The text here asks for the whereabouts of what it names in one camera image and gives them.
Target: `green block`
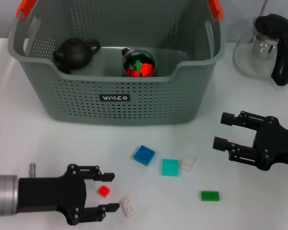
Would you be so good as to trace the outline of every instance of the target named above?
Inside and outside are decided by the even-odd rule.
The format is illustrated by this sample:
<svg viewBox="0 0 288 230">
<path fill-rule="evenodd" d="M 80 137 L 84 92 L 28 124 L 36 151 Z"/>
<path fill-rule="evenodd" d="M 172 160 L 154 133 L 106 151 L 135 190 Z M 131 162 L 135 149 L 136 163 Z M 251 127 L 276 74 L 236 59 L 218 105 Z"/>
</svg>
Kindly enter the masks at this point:
<svg viewBox="0 0 288 230">
<path fill-rule="evenodd" d="M 162 160 L 163 176 L 179 176 L 179 160 Z"/>
<path fill-rule="evenodd" d="M 202 191 L 201 198 L 202 201 L 220 201 L 219 192 Z"/>
<path fill-rule="evenodd" d="M 139 71 L 140 73 L 142 73 L 141 61 L 140 60 L 136 60 L 135 61 L 135 65 L 136 65 L 136 70 Z"/>
</svg>

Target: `tabletop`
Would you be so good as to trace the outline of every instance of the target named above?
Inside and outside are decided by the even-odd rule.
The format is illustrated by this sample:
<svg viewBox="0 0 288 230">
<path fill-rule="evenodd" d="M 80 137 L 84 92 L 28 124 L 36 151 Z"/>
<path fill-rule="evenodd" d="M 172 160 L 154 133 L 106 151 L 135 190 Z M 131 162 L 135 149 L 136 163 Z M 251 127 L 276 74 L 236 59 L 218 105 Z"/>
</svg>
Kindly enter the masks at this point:
<svg viewBox="0 0 288 230">
<path fill-rule="evenodd" d="M 0 39 L 0 174 L 58 177 L 67 165 L 99 165 L 115 173 L 112 182 L 86 182 L 86 207 L 129 197 L 137 214 L 126 218 L 120 208 L 102 222 L 69 226 L 59 212 L 0 217 L 0 230 L 288 230 L 288 165 L 267 172 L 228 160 L 212 148 L 214 137 L 252 146 L 255 131 L 220 124 L 223 112 L 240 111 L 277 117 L 288 129 L 288 85 L 240 75 L 232 63 L 235 43 L 227 43 L 216 64 L 196 118 L 169 126 L 96 126 L 55 121 L 49 117 L 21 65 Z M 145 145 L 156 155 L 144 166 L 132 155 Z M 160 174 L 162 159 L 196 156 L 190 172 Z M 101 185 L 111 192 L 103 198 Z M 220 202 L 202 202 L 202 190 L 219 191 Z"/>
</svg>

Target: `black teapot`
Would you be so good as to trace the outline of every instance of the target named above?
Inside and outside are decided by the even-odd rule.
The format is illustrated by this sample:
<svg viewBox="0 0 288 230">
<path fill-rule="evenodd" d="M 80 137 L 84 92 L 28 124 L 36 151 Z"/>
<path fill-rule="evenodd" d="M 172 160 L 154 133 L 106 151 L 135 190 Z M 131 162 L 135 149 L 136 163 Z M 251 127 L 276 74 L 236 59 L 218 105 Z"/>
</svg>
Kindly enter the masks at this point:
<svg viewBox="0 0 288 230">
<path fill-rule="evenodd" d="M 54 60 L 60 65 L 70 69 L 81 69 L 85 67 L 92 59 L 92 56 L 100 49 L 97 40 L 87 42 L 79 38 L 66 40 L 57 51 L 53 53 Z"/>
</svg>

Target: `cyan block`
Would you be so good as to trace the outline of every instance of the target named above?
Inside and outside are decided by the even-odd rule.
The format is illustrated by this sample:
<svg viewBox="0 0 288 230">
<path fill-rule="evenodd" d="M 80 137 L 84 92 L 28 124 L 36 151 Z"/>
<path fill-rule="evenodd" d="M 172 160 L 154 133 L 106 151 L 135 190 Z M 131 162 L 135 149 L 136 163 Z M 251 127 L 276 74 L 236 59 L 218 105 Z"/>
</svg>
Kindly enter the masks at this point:
<svg viewBox="0 0 288 230">
<path fill-rule="evenodd" d="M 179 176 L 179 160 L 162 160 L 162 175 L 163 176 Z"/>
<path fill-rule="evenodd" d="M 133 158 L 139 163 L 142 163 L 143 165 L 147 166 L 149 165 L 154 155 L 155 155 L 154 151 L 142 145 Z"/>
</svg>

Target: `orange basket handle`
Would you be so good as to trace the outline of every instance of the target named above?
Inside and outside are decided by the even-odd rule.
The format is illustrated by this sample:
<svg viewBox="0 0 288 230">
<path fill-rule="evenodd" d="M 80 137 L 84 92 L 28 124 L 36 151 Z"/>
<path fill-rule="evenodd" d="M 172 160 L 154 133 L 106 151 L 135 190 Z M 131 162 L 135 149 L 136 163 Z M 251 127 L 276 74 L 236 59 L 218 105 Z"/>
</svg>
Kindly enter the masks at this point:
<svg viewBox="0 0 288 230">
<path fill-rule="evenodd" d="M 223 21 L 224 14 L 223 14 L 223 10 L 222 10 L 219 0 L 207 0 L 207 1 L 210 6 L 210 10 L 211 10 L 215 23 L 218 22 L 218 18 L 217 18 L 218 15 L 220 15 L 220 19 Z"/>
<path fill-rule="evenodd" d="M 33 9 L 35 3 L 36 3 L 36 0 L 23 0 L 20 3 L 20 6 L 16 12 L 16 18 L 18 18 L 20 12 L 23 12 L 24 13 L 23 20 L 25 20 L 30 14 L 31 10 Z"/>
</svg>

